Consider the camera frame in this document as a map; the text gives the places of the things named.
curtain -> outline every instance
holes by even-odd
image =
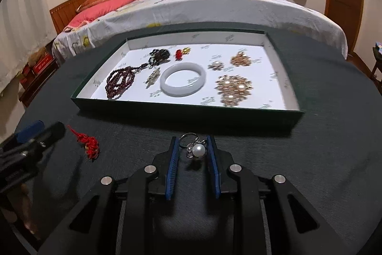
[[[0,93],[28,57],[56,36],[46,0],[0,2]]]

pearl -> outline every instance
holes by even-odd
[[[202,144],[195,144],[193,147],[192,147],[192,154],[195,156],[195,157],[203,157],[204,154],[206,153],[206,148],[202,145]]]

white jade bangle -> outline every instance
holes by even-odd
[[[166,80],[171,74],[183,70],[197,72],[200,77],[194,83],[184,87],[172,87],[166,84]],[[163,72],[162,76],[160,77],[160,88],[164,93],[171,97],[186,97],[187,95],[191,95],[198,91],[201,87],[203,87],[205,82],[206,71],[198,64],[185,62],[173,65]]]

pink pillow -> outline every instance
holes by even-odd
[[[109,12],[116,11],[118,8],[121,8],[133,1],[135,0],[108,0],[92,6],[76,15],[73,20],[69,22],[68,26],[64,28],[64,32],[70,32],[74,28],[93,22],[99,17],[102,17]]]

jewelry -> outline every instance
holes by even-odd
[[[213,61],[209,64],[208,68],[214,71],[221,71],[224,67],[224,63],[222,61]]]
[[[181,61],[183,59],[183,55],[185,54],[189,54],[191,51],[191,48],[190,47],[186,47],[182,50],[178,49],[176,52],[175,52],[175,61]]]
[[[252,61],[248,55],[239,51],[235,56],[231,58],[231,64],[234,66],[250,66]]]
[[[182,70],[190,70],[197,72],[200,75],[200,77],[197,79],[197,81],[184,87],[172,87],[166,84],[166,79],[169,78],[171,74]],[[160,77],[160,88],[164,93],[171,97],[185,97],[187,95],[191,95],[197,92],[201,87],[204,86],[205,82],[206,72],[200,65],[195,63],[179,63],[169,67],[167,70],[164,71],[164,73]]]
[[[216,81],[217,87],[222,95],[221,102],[224,106],[237,106],[243,100],[247,99],[251,93],[248,90],[252,88],[252,82],[247,78],[240,76],[220,76]]]
[[[170,53],[168,50],[165,49],[154,49],[152,52],[150,52],[150,59],[149,64],[150,68],[153,68],[154,66],[158,66],[159,64],[163,63],[163,61],[167,60],[170,57]]]
[[[155,84],[155,82],[158,80],[160,76],[160,68],[156,69],[154,72],[151,73],[151,75],[147,78],[145,84],[147,84],[146,86],[146,89],[150,86],[152,86],[153,84]]]
[[[182,146],[180,142],[182,139],[189,135],[196,136],[196,139],[193,143],[189,143],[187,146]],[[196,133],[186,133],[182,135],[179,139],[179,146],[182,148],[186,147],[186,157],[187,158],[201,158],[206,154],[207,151],[207,142],[206,140],[201,141]]]
[[[106,95],[107,98],[113,98],[116,95],[121,95],[127,89],[131,87],[134,82],[135,74],[148,66],[147,63],[143,63],[139,67],[128,66],[112,71],[109,77],[106,79]]]

